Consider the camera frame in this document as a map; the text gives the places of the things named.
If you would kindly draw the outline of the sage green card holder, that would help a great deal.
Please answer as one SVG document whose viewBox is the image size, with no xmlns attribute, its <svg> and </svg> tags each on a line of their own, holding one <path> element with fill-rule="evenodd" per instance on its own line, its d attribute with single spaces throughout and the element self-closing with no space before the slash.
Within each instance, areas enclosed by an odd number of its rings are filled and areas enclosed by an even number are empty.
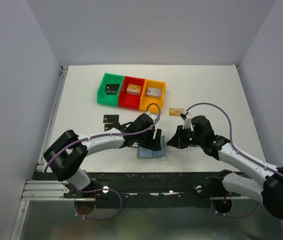
<svg viewBox="0 0 283 240">
<path fill-rule="evenodd" d="M 137 158 L 138 159 L 156 159 L 165 156 L 166 154 L 166 145 L 165 145 L 165 136 L 161 136 L 160 139 L 161 150 L 150 150 L 143 147 L 137 149 Z"/>
</svg>

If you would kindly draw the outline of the gold VIP card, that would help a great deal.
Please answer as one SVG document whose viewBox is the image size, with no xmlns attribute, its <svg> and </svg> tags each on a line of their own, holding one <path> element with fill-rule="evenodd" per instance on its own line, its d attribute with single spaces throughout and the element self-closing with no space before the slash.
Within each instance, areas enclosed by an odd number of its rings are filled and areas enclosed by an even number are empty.
<svg viewBox="0 0 283 240">
<path fill-rule="evenodd" d="M 169 116 L 180 116 L 184 112 L 184 108 L 169 108 Z"/>
</svg>

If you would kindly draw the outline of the black credit card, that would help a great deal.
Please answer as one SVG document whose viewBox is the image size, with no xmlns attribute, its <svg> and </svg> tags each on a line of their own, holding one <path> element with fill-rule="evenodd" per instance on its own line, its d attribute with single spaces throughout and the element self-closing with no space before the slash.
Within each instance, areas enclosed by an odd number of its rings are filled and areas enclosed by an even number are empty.
<svg viewBox="0 0 283 240">
<path fill-rule="evenodd" d="M 118 114 L 105 114 L 103 116 L 103 123 L 104 124 L 119 123 L 119 115 Z"/>
</svg>

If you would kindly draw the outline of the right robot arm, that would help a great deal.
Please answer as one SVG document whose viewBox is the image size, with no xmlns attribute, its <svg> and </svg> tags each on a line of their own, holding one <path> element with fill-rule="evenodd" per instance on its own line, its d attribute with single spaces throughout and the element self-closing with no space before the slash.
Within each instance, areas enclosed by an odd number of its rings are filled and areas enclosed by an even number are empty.
<svg viewBox="0 0 283 240">
<path fill-rule="evenodd" d="M 206 155 L 240 170 L 244 176 L 221 171 L 213 180 L 213 191 L 221 196 L 236 193 L 248 197 L 282 220 L 283 166 L 267 164 L 236 150 L 229 139 L 214 133 L 210 121 L 203 115 L 185 118 L 185 122 L 190 126 L 177 126 L 175 135 L 166 144 L 177 149 L 200 147 Z"/>
</svg>

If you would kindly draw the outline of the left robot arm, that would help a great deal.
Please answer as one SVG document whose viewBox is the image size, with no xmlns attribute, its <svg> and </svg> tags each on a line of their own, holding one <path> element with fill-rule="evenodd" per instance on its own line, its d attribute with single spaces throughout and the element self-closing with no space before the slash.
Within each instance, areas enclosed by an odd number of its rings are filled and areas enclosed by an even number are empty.
<svg viewBox="0 0 283 240">
<path fill-rule="evenodd" d="M 81 169 L 84 159 L 110 149 L 138 145 L 152 151 L 161 149 L 161 130 L 155 129 L 160 117 L 150 112 L 139 115 L 135 121 L 111 128 L 102 133 L 79 135 L 72 129 L 65 131 L 43 154 L 47 169 L 59 182 L 66 181 L 77 190 L 91 184 L 88 174 Z"/>
</svg>

